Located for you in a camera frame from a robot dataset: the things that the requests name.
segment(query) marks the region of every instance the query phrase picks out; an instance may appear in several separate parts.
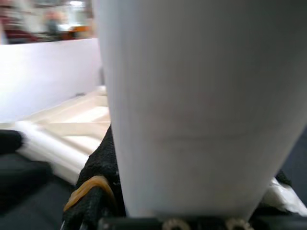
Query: black fabric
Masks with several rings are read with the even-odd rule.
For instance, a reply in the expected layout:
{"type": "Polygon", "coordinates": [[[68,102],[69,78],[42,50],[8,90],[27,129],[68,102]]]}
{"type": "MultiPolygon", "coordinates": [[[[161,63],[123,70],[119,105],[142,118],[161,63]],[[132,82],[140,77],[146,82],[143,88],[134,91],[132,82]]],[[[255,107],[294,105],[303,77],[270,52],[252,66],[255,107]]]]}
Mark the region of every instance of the black fabric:
{"type": "Polygon", "coordinates": [[[289,216],[289,215],[296,215],[296,214],[289,212],[289,211],[280,211],[275,207],[258,207],[253,212],[251,219],[254,219],[259,216],[277,216],[277,215],[289,216]]]}
{"type": "MultiPolygon", "coordinates": [[[[31,162],[18,153],[0,156],[0,164],[6,165],[6,168],[33,167],[32,164],[29,164],[31,162]]],[[[26,183],[31,187],[36,182],[27,180],[26,183]]],[[[48,182],[42,183],[38,187],[0,215],[0,230],[60,229],[63,208],[73,191],[73,186],[52,175],[48,182]]]]}
{"type": "Polygon", "coordinates": [[[306,230],[307,218],[300,215],[259,216],[250,221],[254,230],[306,230]]]}
{"type": "Polygon", "coordinates": [[[110,205],[105,191],[95,187],[64,213],[65,230],[78,229],[81,222],[85,223],[90,229],[95,229],[99,218],[102,216],[125,215],[111,127],[81,170],[76,189],[95,175],[103,175],[109,181],[117,201],[118,212],[110,205]]]}
{"type": "Polygon", "coordinates": [[[279,183],[283,183],[288,186],[292,186],[291,181],[288,179],[288,177],[286,176],[283,170],[279,170],[275,178],[279,183]]]}
{"type": "Polygon", "coordinates": [[[45,162],[10,165],[0,158],[0,215],[21,203],[31,193],[47,183],[52,169],[45,162]]]}
{"type": "Polygon", "coordinates": [[[0,154],[15,152],[23,144],[20,132],[14,130],[0,130],[0,154]]]}

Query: black cloth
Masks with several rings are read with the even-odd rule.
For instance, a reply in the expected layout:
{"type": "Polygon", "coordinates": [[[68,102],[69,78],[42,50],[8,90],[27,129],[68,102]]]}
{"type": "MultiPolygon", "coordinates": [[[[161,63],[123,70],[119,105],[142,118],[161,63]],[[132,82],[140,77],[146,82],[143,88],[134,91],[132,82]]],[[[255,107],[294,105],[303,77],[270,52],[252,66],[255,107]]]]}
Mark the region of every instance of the black cloth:
{"type": "MultiPolygon", "coordinates": [[[[0,163],[7,167],[25,167],[30,162],[18,153],[0,156],[0,163]]],[[[71,184],[52,175],[0,215],[0,230],[60,230],[63,208],[72,191],[71,184]]]]}
{"type": "Polygon", "coordinates": [[[21,133],[0,130],[0,230],[60,229],[73,187],[15,152],[22,144],[21,133]]]}
{"type": "Polygon", "coordinates": [[[279,183],[283,183],[288,186],[292,186],[291,180],[286,176],[283,170],[279,170],[275,178],[279,183]]]}
{"type": "Polygon", "coordinates": [[[111,127],[81,170],[75,188],[79,188],[85,181],[96,175],[103,175],[109,181],[117,201],[118,212],[110,205],[106,192],[94,187],[76,205],[64,213],[65,230],[79,229],[81,223],[86,224],[89,229],[96,229],[97,222],[102,216],[125,215],[111,127]]]}
{"type": "Polygon", "coordinates": [[[0,154],[15,152],[23,145],[23,136],[14,130],[0,130],[0,154]]]}

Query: white paper tube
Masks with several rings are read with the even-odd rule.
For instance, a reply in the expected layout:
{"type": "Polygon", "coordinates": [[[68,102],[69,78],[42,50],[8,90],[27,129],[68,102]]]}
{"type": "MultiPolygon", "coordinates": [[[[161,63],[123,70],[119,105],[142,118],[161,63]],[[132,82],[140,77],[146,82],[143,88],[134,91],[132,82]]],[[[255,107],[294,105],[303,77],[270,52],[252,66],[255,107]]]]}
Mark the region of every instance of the white paper tube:
{"type": "Polygon", "coordinates": [[[307,120],[306,3],[98,0],[132,217],[247,219],[307,120]]]}

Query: blurry background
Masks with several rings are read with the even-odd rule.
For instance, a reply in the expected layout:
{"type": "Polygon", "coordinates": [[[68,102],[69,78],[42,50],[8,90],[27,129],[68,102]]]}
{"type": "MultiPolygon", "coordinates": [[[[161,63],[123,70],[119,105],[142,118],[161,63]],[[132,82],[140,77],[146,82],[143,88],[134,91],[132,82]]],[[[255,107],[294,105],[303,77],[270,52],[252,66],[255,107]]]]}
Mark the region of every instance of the blurry background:
{"type": "Polygon", "coordinates": [[[0,0],[2,44],[94,36],[91,0],[0,0]]]}
{"type": "Polygon", "coordinates": [[[104,84],[91,0],[0,0],[0,122],[104,84]]]}

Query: paper roll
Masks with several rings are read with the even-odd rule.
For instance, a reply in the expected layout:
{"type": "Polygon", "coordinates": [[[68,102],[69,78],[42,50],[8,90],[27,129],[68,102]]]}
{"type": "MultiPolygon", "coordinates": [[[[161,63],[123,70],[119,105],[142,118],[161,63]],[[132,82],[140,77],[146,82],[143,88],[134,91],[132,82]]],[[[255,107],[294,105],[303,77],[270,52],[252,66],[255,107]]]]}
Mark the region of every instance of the paper roll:
{"type": "Polygon", "coordinates": [[[95,10],[129,215],[247,219],[307,121],[306,4],[95,10]]]}

